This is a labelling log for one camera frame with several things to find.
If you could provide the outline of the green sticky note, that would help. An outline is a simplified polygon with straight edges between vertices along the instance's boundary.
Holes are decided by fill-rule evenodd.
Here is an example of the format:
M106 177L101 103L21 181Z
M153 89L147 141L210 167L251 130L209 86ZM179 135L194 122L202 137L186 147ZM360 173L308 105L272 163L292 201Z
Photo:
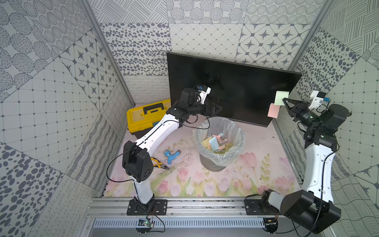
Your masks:
M283 99L288 98L288 91L277 91L275 95L274 105L275 106L284 106Z

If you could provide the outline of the pink sticky note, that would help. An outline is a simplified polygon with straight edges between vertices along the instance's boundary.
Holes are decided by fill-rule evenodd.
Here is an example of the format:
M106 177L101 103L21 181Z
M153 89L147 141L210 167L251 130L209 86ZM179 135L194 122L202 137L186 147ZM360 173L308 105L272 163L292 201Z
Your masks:
M271 103L270 106L269 106L269 110L268 110L267 116L270 117L270 118L278 118L280 107L281 106L279 106L279 105L275 105L274 103Z

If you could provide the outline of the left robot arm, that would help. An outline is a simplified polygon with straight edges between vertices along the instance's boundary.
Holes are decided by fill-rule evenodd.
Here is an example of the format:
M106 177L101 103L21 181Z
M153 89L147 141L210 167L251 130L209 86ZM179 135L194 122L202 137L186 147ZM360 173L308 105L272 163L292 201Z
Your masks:
M124 144L122 167L131 177L136 189L136 203L145 212L154 209L154 194L149 177L154 166L151 156L158 146L176 129L184 126L190 116L213 117L217 114L213 103L206 103L211 88L205 85L185 88L161 121L147 134L135 142Z

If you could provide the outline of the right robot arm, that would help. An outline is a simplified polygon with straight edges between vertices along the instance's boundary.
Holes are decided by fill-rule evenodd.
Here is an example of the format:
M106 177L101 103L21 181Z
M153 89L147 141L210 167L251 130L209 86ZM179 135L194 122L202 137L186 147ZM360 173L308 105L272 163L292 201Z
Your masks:
M301 190L285 196L271 189L264 191L261 205L299 224L310 234L319 234L341 217L341 210L334 206L332 197L331 171L339 149L335 133L351 113L342 105L332 104L317 115L304 101L288 98L282 101L294 121L307 128L305 177Z

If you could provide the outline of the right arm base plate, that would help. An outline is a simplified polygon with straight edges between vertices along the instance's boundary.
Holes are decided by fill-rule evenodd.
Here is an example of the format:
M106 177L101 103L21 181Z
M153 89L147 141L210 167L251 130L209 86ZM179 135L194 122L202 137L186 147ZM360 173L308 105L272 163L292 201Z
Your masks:
M246 199L244 204L247 215L281 215L276 207L260 199Z

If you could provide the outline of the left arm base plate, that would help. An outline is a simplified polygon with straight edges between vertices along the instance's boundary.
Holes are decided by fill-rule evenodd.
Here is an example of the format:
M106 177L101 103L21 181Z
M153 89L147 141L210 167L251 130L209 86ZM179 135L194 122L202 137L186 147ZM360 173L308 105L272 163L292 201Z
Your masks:
M127 215L128 216L148 216L148 215L166 215L167 212L166 199L152 199L147 204L141 203L134 198L129 202Z

